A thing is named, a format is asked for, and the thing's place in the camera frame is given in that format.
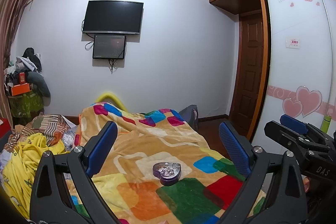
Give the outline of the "white wardrobe sliding door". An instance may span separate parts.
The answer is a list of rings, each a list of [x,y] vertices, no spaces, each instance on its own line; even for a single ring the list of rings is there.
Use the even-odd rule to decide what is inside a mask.
[[[265,135],[284,114],[335,132],[335,0],[266,0],[270,26],[268,86],[253,145],[284,148]]]

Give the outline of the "small wall monitor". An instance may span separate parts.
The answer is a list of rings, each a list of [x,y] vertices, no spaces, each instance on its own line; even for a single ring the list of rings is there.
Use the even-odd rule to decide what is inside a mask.
[[[123,60],[125,57],[126,36],[96,35],[93,42],[93,59]]]

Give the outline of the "large black wall television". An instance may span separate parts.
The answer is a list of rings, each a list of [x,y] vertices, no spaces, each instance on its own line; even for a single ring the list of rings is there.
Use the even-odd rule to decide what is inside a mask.
[[[142,2],[89,1],[82,33],[139,35],[142,16]]]

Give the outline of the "dark bag behind bed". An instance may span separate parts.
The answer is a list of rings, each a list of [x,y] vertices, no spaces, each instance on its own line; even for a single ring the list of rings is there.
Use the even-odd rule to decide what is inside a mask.
[[[179,112],[182,119],[194,130],[198,131],[198,108],[197,105],[190,105]]]

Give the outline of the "striped pink curtain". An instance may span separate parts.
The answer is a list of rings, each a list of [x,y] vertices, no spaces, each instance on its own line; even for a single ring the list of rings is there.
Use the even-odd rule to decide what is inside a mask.
[[[9,101],[5,94],[5,69],[10,62],[11,46],[15,39],[28,0],[1,0],[1,118],[13,125]]]

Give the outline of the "striped patterned cloth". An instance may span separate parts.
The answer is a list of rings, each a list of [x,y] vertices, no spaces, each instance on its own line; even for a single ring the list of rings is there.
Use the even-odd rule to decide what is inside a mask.
[[[64,133],[74,127],[76,125],[62,115],[39,115],[25,126],[16,125],[14,132],[10,134],[7,143],[4,145],[4,149],[7,152],[12,152],[19,141],[24,141],[35,133],[44,135],[48,146],[55,145]]]

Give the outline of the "yellow cloth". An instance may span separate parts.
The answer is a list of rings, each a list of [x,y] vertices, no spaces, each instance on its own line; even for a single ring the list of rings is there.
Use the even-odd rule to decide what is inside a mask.
[[[15,208],[26,219],[30,217],[30,200],[34,178],[41,157],[46,151],[58,155],[65,153],[66,149],[62,140],[48,146],[47,138],[43,134],[33,134],[14,147],[11,159],[3,169],[5,192]]]

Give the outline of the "brown wooden door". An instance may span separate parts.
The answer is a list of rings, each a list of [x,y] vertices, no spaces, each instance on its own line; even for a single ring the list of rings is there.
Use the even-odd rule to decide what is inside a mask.
[[[235,130],[248,135],[259,94],[263,65],[263,18],[261,12],[239,16],[239,50],[229,120]]]

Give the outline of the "yellow curved bed headboard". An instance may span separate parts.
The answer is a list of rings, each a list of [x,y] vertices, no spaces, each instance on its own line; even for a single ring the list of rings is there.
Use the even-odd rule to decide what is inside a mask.
[[[122,101],[113,93],[105,92],[96,98],[96,102],[111,102],[123,111],[128,111]]]

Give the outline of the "purple heart-shaped tin box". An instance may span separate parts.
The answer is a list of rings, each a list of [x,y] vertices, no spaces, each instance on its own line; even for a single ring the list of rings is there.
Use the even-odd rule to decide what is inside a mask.
[[[158,162],[153,165],[153,175],[159,179],[164,186],[176,184],[182,173],[182,167],[176,162]]]

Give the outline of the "pile of clothes and boxes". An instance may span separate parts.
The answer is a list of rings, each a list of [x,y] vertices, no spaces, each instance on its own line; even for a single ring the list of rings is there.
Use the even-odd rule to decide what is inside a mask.
[[[51,98],[42,75],[40,54],[28,47],[22,55],[4,63],[4,89],[13,124],[27,124],[45,110],[45,99]]]

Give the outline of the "colourful patchwork fleece blanket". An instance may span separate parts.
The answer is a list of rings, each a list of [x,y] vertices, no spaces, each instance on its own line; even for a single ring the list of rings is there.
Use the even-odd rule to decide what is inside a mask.
[[[216,223],[245,180],[172,109],[130,114],[96,103],[79,116],[79,145],[106,122],[117,139],[94,186],[122,223]]]

